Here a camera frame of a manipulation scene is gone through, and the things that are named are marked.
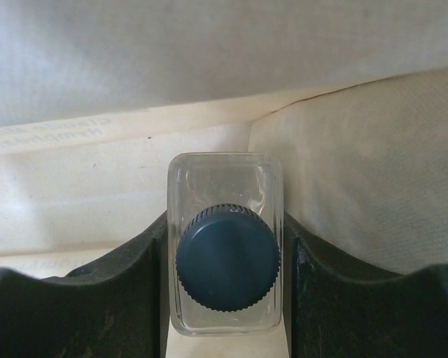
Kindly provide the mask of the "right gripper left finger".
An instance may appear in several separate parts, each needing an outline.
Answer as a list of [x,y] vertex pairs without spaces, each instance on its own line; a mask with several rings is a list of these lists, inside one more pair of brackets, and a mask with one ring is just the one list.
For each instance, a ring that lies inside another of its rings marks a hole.
[[167,218],[63,277],[0,268],[0,357],[164,357]]

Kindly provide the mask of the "clear square bottle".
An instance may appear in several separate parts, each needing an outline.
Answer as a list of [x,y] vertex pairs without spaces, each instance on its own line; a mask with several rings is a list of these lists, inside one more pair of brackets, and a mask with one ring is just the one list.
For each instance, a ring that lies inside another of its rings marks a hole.
[[169,308],[185,336],[273,330],[282,314],[284,193],[268,154],[175,157],[167,176]]

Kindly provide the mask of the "canvas tote bag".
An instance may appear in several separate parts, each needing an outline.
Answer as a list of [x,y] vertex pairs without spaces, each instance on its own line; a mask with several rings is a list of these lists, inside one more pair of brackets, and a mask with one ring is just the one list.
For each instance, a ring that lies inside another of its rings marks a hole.
[[[448,264],[448,1],[0,1],[0,268],[104,256],[208,152],[276,158],[284,217],[370,265]],[[164,357],[291,357],[282,269],[273,330],[169,308]]]

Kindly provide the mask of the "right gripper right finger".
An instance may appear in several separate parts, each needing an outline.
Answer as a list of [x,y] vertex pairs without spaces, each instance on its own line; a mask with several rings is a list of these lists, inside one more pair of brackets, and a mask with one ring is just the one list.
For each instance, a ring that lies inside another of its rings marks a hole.
[[387,271],[290,215],[283,249],[291,357],[448,357],[448,264]]

